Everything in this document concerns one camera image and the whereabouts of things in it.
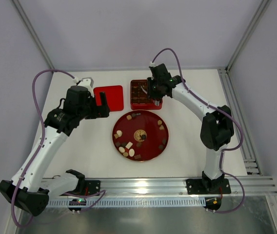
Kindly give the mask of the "red square box lid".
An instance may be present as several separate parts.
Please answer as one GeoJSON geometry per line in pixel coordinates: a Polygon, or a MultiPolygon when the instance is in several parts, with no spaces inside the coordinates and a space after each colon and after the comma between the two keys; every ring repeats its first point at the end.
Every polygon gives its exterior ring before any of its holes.
{"type": "Polygon", "coordinates": [[[111,112],[118,112],[124,109],[123,87],[121,85],[102,86],[94,89],[97,106],[102,104],[100,93],[104,92],[107,99],[107,104],[111,112]]]}

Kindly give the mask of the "red square chocolate box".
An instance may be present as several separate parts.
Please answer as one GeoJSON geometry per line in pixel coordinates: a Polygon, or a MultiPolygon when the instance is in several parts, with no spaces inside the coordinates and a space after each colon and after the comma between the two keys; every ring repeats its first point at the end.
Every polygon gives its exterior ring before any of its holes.
{"type": "Polygon", "coordinates": [[[135,79],[130,82],[130,106],[132,110],[160,110],[162,108],[162,101],[159,106],[155,106],[154,103],[147,97],[147,95],[141,90],[140,86],[143,86],[147,91],[146,79],[135,79]]]}

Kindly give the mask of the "steel tongs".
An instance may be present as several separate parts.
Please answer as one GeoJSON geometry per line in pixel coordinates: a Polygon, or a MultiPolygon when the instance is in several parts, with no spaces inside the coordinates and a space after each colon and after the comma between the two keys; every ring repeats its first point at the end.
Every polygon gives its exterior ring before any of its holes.
{"type": "MultiPolygon", "coordinates": [[[[148,97],[148,92],[144,89],[143,86],[140,86],[141,90],[147,95],[148,97]]],[[[151,101],[154,103],[155,106],[159,106],[160,101],[159,100],[155,100],[155,99],[151,99],[151,101]]]]}

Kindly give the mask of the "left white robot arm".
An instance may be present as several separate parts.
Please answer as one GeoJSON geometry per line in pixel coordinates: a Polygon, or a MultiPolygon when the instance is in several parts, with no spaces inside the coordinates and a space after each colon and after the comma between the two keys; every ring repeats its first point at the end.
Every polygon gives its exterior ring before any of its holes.
{"type": "Polygon", "coordinates": [[[85,175],[73,169],[65,171],[52,182],[43,184],[41,181],[58,149],[82,120],[109,117],[106,94],[101,92],[98,97],[100,106],[87,88],[71,86],[63,107],[48,113],[42,136],[27,160],[10,180],[0,182],[0,193],[13,208],[18,207],[32,216],[38,216],[54,197],[65,193],[86,194],[85,175]]]}

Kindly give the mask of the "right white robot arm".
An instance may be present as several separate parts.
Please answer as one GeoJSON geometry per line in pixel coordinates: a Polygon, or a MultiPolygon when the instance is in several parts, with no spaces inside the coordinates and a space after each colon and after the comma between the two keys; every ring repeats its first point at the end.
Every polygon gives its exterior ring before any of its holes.
{"type": "Polygon", "coordinates": [[[147,95],[158,101],[168,96],[186,106],[201,121],[200,140],[206,147],[206,162],[201,179],[191,179],[191,189],[198,192],[217,193],[225,183],[221,171],[221,153],[227,148],[234,135],[231,110],[227,105],[213,109],[195,92],[185,88],[185,80],[171,76],[164,64],[150,63],[152,76],[147,78],[147,95]]]}

